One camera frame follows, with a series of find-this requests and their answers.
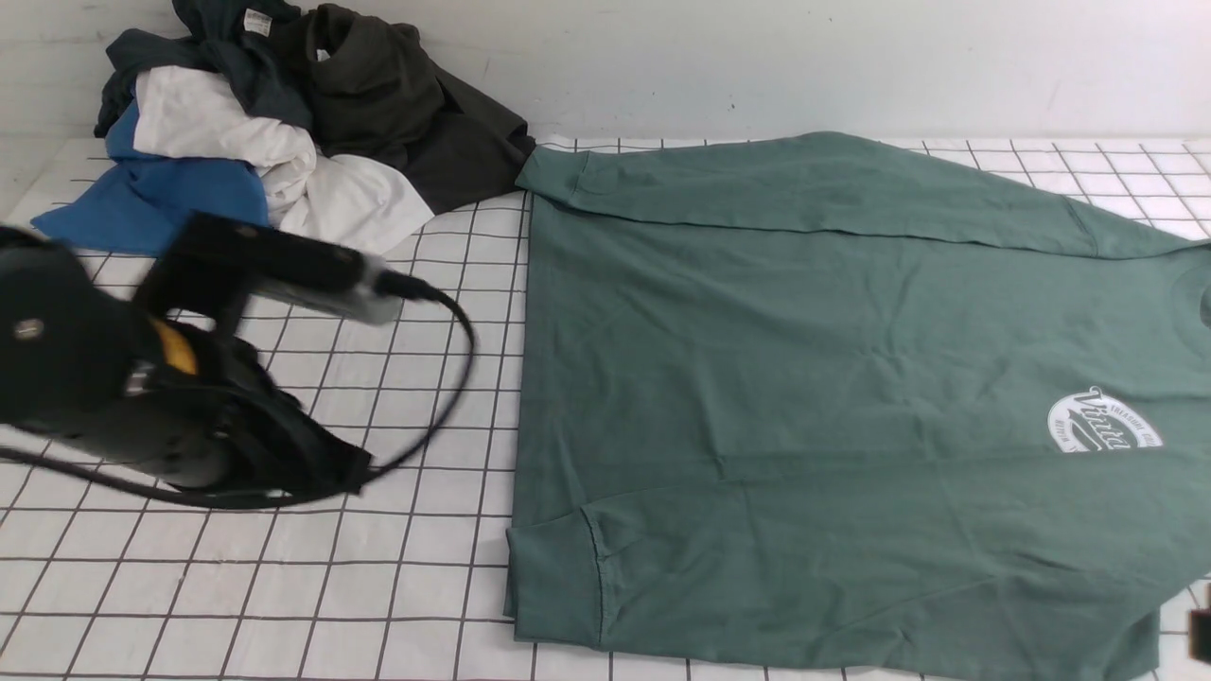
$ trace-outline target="fabric fold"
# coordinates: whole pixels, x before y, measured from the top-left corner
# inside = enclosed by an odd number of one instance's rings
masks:
[[[137,93],[139,151],[249,164],[283,231],[383,254],[434,217],[395,168],[321,156],[302,127],[245,114],[218,74],[161,67],[139,76]]]
[[[512,191],[534,150],[524,119],[432,63],[414,25],[323,4],[270,42],[325,153],[403,172],[436,213]]]
[[[593,646],[601,640],[602,577],[581,513],[509,531],[510,600],[521,603],[517,636]],[[557,593],[558,599],[546,597]]]
[[[655,224],[920,238],[1098,258],[1184,245],[1130,221],[1108,225],[1108,213],[1067,196],[848,135],[721,147],[624,155],[538,149],[518,187]],[[972,211],[981,219],[970,219]]]

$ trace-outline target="white logo print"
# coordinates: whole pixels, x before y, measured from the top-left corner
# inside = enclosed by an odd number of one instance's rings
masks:
[[[1064,452],[1160,447],[1160,434],[1131,407],[1094,385],[1051,407],[1048,428]]]

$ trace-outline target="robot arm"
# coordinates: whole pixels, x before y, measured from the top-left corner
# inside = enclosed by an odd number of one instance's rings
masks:
[[[93,287],[65,246],[0,228],[0,423],[167,483],[132,483],[0,448],[0,458],[148,498],[218,509],[280,508],[356,493],[424,448],[470,379],[475,334],[457,302],[363,253],[196,216],[131,302]],[[430,430],[381,468],[279,389],[235,336],[253,293],[371,324],[402,301],[450,309],[471,343],[459,389]],[[170,319],[188,310],[203,331]]]

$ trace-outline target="grid mat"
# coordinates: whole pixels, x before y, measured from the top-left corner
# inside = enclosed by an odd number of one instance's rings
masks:
[[[1211,141],[888,141],[1071,195],[1188,239],[1211,235]],[[713,141],[562,139],[625,153]],[[65,205],[110,166],[69,141],[10,222]],[[343,679],[530,681],[893,681],[878,669],[786,671],[516,643],[501,617],[512,502],[530,205],[521,194],[430,222],[388,259],[457,293],[483,345],[471,391],[421,457],[369,487],[272,513],[191,511],[0,463],[0,681]],[[128,296],[150,261],[85,252],[102,288]],[[465,342],[444,310],[406,305],[369,327],[259,299],[241,334],[338,436],[389,457],[448,399]],[[0,441],[81,463],[15,433]],[[109,473],[138,479],[116,467]],[[1186,659],[1186,612],[1163,608],[1161,668]]]

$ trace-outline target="green t-shirt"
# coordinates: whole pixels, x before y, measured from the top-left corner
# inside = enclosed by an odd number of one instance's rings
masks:
[[[522,640],[1119,681],[1211,570],[1211,247],[819,133],[539,150]]]

